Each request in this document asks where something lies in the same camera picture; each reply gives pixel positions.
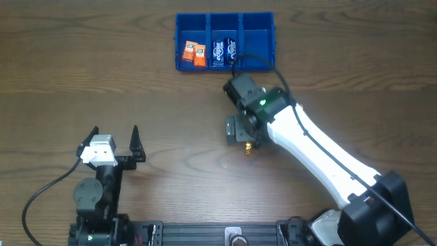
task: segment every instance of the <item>wooden table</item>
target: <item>wooden table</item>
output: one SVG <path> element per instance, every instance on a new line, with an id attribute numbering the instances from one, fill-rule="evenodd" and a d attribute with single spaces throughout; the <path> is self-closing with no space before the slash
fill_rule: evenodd
<path id="1" fill-rule="evenodd" d="M 277 66 L 313 121 L 360 161 L 408 183 L 416 223 L 437 235 L 437 4 L 423 1 L 2 1 L 0 241 L 30 245 L 25 202 L 73 165 L 94 125 L 147 163 L 124 174 L 133 220 L 276 221 L 335 207 L 275 146 L 227 147 L 229 73 L 174 68 L 176 12 L 274 11 Z M 278 85 L 269 73 L 260 85 Z M 44 245 L 66 245 L 81 165 L 29 209 Z M 422 242 L 410 232 L 399 245 Z"/>

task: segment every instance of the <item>blue wrapper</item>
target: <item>blue wrapper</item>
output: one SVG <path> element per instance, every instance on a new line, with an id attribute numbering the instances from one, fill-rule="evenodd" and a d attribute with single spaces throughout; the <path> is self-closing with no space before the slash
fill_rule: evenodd
<path id="1" fill-rule="evenodd" d="M 225 64 L 225 43 L 220 41 L 214 41 L 212 43 L 212 65 L 222 66 Z"/>
<path id="2" fill-rule="evenodd" d="M 225 63 L 232 65 L 237 56 L 237 44 L 232 38 L 225 38 L 226 56 Z"/>

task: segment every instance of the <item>black cable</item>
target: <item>black cable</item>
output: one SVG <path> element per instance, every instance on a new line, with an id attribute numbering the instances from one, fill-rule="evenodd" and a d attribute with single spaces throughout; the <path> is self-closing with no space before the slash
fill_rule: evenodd
<path id="1" fill-rule="evenodd" d="M 358 175 L 356 175 L 353 171 L 348 169 L 343 163 L 341 163 L 337 158 L 335 158 L 328 150 L 326 150 L 316 139 L 314 139 L 313 136 L 308 132 L 308 130 L 304 127 L 302 122 L 300 121 L 298 112 L 296 110 L 296 100 L 292 97 L 292 93 L 290 90 L 290 87 L 287 83 L 287 81 L 284 79 L 283 75 L 279 72 L 279 70 L 276 69 L 276 67 L 270 65 L 270 62 L 268 62 L 263 57 L 259 57 L 257 55 L 241 55 L 237 57 L 232 64 L 232 76 L 235 76 L 235 65 L 236 63 L 244 58 L 254 58 L 258 59 L 261 62 L 264 62 L 265 64 L 269 65 L 274 72 L 278 75 L 279 79 L 281 80 L 282 84 L 284 85 L 285 91 L 288 93 L 288 99 L 290 102 L 290 105 L 292 106 L 294 116 L 296 117 L 299 126 L 301 127 L 303 134 L 307 136 L 324 154 L 329 156 L 338 166 L 340 166 L 345 172 L 347 172 L 353 179 L 357 180 L 359 183 L 361 183 L 375 198 L 380 200 L 387 208 L 389 208 L 391 211 L 393 211 L 404 223 L 406 223 L 408 226 L 410 226 L 423 240 L 425 240 L 426 243 L 428 243 L 430 246 L 436 246 L 436 244 L 429 238 L 428 235 L 426 235 L 418 226 L 413 224 L 405 215 L 403 215 L 401 212 L 399 212 L 390 202 L 388 202 L 385 198 L 383 198 L 380 194 L 378 194 L 370 185 L 368 185 L 364 180 L 362 180 Z"/>
<path id="2" fill-rule="evenodd" d="M 32 240 L 33 243 L 35 243 L 35 245 L 42 246 L 42 244 L 40 242 L 38 242 L 38 240 L 36 240 L 36 238 L 32 235 L 32 233 L 30 233 L 29 228 L 27 227 L 27 223 L 26 223 L 27 209 L 29 208 L 30 204 L 35 200 L 35 198 L 37 198 L 37 196 L 39 196 L 42 192 L 44 192 L 48 188 L 52 187 L 57 182 L 63 180 L 66 176 L 70 175 L 76 169 L 76 167 L 79 165 L 80 162 L 81 162 L 81 159 L 78 158 L 76 163 L 73 165 L 73 167 L 68 172 L 66 172 L 63 176 L 60 176 L 59 178 L 55 179 L 54 181 L 46 184 L 46 186 L 42 187 L 39 191 L 36 191 L 36 193 L 30 197 L 29 201 L 27 201 L 27 203 L 23 209 L 23 213 L 21 215 L 21 223 L 23 224 L 23 228 L 24 228 L 27 236 L 30 238 L 30 240 Z"/>

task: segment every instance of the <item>blue plastic bin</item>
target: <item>blue plastic bin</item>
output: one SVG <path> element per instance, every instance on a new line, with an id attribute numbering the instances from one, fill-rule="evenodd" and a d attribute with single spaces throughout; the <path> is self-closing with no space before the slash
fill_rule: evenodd
<path id="1" fill-rule="evenodd" d="M 212 41 L 232 38 L 237 42 L 237 54 L 255 54 L 272 65 L 276 60 L 274 14 L 254 13 L 179 13 L 175 27 L 175 65 L 179 71 L 230 71 L 230 65 L 212 65 Z M 193 62 L 182 60 L 186 41 L 206 45 L 206 68 L 196 68 Z M 255 59 L 240 61 L 236 69 L 269 70 Z"/>

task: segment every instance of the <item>orange packet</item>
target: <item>orange packet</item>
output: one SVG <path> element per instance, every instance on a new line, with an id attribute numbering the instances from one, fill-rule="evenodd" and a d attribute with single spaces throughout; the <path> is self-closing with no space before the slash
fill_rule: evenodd
<path id="1" fill-rule="evenodd" d="M 182 56 L 182 59 L 184 61 L 192 62 L 194 57 L 194 49 L 196 47 L 196 42 L 186 41 L 185 43 L 185 49 L 184 49 L 184 55 Z"/>
<path id="2" fill-rule="evenodd" d="M 194 66 L 198 68 L 206 68 L 206 46 L 198 44 L 195 47 Z"/>

